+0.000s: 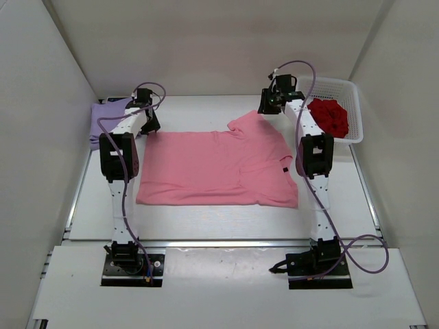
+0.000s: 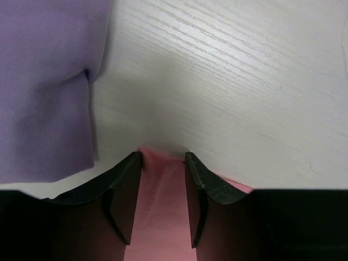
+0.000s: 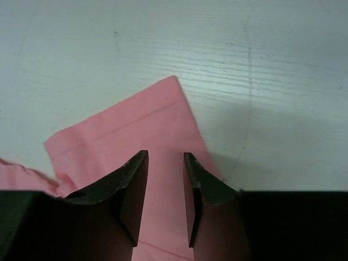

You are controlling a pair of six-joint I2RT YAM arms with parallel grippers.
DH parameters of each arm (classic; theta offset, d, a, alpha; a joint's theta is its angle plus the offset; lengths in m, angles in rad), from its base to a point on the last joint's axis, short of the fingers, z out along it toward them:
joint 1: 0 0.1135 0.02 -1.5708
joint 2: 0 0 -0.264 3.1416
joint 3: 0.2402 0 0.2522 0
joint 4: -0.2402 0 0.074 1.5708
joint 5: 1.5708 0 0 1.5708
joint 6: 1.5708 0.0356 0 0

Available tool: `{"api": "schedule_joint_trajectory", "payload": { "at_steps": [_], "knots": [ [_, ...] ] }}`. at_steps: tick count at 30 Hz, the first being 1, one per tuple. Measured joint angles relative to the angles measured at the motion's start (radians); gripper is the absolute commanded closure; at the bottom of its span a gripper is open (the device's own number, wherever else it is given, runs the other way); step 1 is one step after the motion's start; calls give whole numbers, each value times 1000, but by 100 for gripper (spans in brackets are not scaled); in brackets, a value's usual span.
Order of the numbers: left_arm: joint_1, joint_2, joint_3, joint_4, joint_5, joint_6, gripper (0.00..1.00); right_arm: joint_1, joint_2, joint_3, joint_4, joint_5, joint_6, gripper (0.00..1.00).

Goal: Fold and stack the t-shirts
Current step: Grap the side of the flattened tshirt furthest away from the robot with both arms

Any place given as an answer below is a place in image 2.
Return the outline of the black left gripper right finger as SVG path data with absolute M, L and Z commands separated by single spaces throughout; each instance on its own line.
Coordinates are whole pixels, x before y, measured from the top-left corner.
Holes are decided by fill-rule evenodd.
M 347 191 L 243 192 L 185 154 L 198 260 L 347 260 Z

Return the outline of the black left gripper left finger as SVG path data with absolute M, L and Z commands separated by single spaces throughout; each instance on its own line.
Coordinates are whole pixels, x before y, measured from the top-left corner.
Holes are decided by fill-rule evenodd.
M 1 260 L 123 260 L 130 244 L 141 153 L 60 194 L 1 191 Z

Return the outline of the pink t shirt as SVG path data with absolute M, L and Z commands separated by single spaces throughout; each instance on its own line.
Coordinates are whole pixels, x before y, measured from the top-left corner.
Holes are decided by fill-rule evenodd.
M 185 165 L 182 158 L 148 147 L 142 170 L 132 239 L 125 260 L 198 260 L 191 247 Z

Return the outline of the purple t shirt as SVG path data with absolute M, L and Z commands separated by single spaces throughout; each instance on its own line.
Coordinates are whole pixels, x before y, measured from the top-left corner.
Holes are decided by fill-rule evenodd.
M 1 1 L 1 183 L 94 166 L 89 87 L 109 10 L 109 1 Z

